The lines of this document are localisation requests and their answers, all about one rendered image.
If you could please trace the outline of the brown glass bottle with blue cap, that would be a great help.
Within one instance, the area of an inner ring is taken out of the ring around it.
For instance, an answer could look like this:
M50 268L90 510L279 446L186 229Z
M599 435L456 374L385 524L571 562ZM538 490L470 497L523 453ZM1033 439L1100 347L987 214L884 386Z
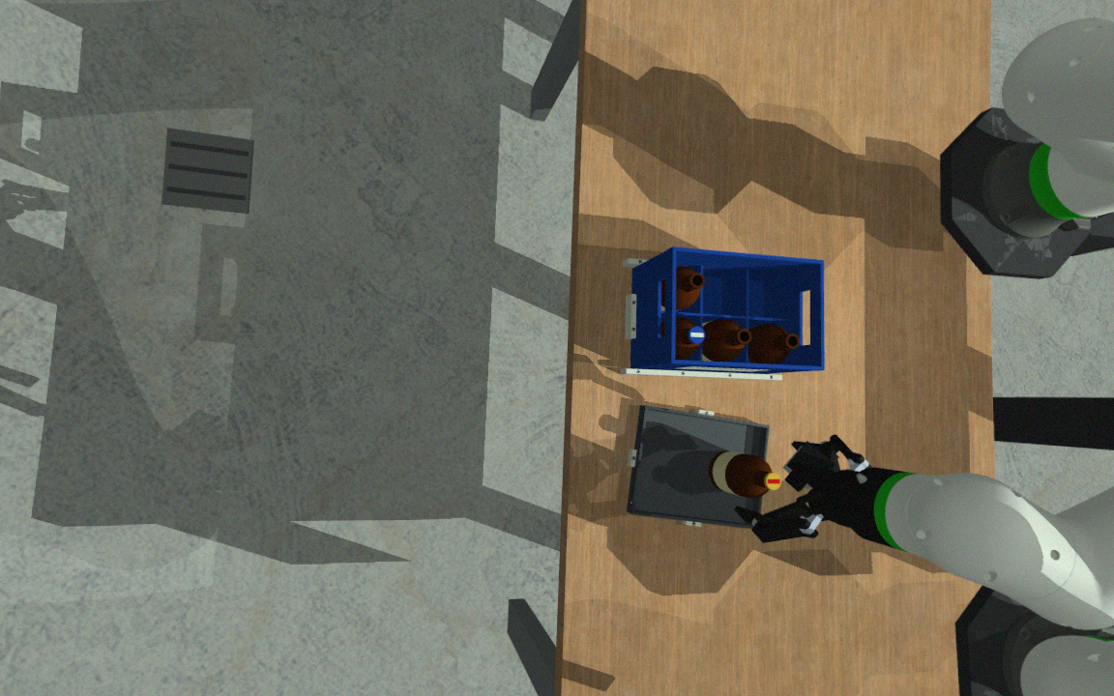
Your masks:
M684 317L676 317L675 360L688 360L698 351L706 332Z

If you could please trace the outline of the brown glass bottle with yellow cap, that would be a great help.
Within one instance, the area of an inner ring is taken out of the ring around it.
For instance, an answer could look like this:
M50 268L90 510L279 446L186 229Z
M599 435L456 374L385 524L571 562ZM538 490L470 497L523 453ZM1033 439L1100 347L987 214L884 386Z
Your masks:
M781 478L761 457L729 450L709 462L709 479L719 490L746 498L765 496L781 484Z

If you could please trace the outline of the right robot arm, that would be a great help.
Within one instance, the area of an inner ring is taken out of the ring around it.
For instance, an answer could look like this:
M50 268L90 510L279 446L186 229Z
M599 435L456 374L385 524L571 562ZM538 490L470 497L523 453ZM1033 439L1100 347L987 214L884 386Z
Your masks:
M1111 215L1114 19L1074 19L1025 45L1001 102L1040 144L1013 144L987 163L983 195L994 223L1034 239L1061 224L1086 232ZM872 467L849 481L843 509L864 540L920 556L1045 620L1114 625L1114 486L1052 514L987 476Z

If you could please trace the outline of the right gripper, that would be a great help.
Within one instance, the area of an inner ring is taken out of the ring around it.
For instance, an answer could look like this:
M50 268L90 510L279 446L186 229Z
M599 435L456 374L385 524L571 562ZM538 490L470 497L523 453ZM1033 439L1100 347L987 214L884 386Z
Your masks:
M765 512L765 514L743 507L734 509L746 523L754 525L752 531L758 535L762 543L790 540L790 538L795 537L815 538L818 535L815 526L827 520L850 528L843 509L847 486L856 473L872 467L864 461L864 455L852 452L838 435L830 437L830 442L823 441L821 444L810 442L810 444L821 450L824 455L830 458L830 461L836 463L833 465L836 473L824 481L822 492L812 488L810 493L797 498L795 503L780 507ZM839 457L836 454L839 451L847 457L850 470L840 470Z

